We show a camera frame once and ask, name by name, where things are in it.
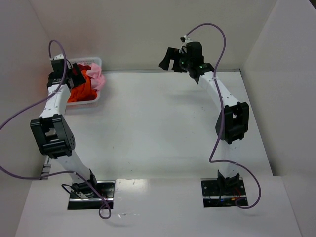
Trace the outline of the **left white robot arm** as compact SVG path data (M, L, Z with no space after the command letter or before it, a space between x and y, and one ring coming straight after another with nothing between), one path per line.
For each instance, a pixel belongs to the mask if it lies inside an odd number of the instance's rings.
M86 82L81 67L74 63L67 66L65 81L62 81L67 61L53 59L53 72L49 74L47 89L51 96L37 119L30 122L30 128L41 154L56 160L66 171L71 171L72 195L77 198L96 198L90 188L96 188L97 181L75 152L75 136L68 126L64 114L71 89Z

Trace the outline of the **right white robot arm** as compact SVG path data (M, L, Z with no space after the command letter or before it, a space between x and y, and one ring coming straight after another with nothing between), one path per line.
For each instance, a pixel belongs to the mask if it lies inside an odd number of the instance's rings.
M188 73L217 104L219 116L215 130L218 138L215 144L222 146L223 156L218 160L210 157L210 162L221 165L216 179L219 194L236 190L240 180L240 143L249 124L248 103L239 101L218 79L216 68L204 60L200 42L185 40L180 49L169 47L159 67L165 71Z

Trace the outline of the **orange t shirt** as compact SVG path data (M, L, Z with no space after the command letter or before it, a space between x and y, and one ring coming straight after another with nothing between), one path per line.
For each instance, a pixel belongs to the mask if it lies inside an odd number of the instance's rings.
M87 70L82 70L81 73L85 79L85 83L75 87L71 90L71 95L68 99L68 103L79 101L90 101L97 97L97 93L91 86L90 77L86 74Z

